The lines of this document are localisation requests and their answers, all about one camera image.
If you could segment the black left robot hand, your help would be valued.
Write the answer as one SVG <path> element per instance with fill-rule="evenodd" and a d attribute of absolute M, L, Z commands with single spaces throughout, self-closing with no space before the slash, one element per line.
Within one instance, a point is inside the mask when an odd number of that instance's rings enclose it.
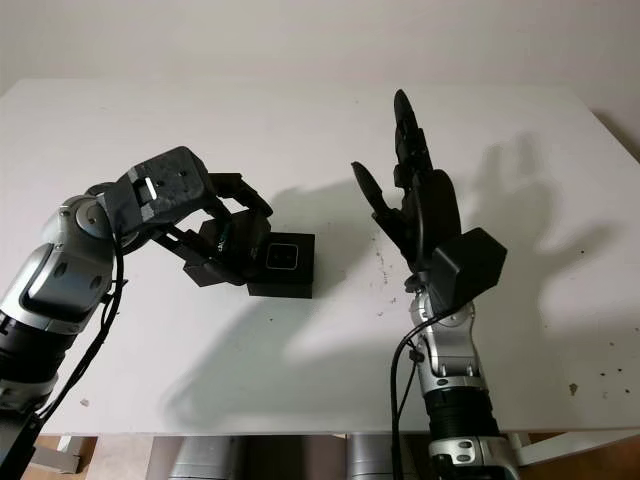
<path fill-rule="evenodd" d="M 238 173 L 210 176 L 215 194 L 244 207 L 236 213 L 216 207 L 200 229 L 162 226 L 154 241 L 184 261 L 183 271 L 200 287 L 242 286 L 258 272 L 258 254 L 271 233 L 273 210 Z"/>

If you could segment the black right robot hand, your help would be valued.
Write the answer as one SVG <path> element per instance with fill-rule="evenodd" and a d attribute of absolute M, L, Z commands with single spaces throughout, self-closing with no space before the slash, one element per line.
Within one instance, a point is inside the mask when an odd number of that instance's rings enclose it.
<path fill-rule="evenodd" d="M 398 247 L 411 272 L 425 271 L 433 251 L 461 233 L 453 183 L 445 171 L 433 166 L 423 129 L 418 125 L 406 93 L 394 95 L 394 185 L 403 191 L 399 209 L 391 208 L 369 170 L 351 164 L 356 181 L 373 209 L 372 218 Z"/>

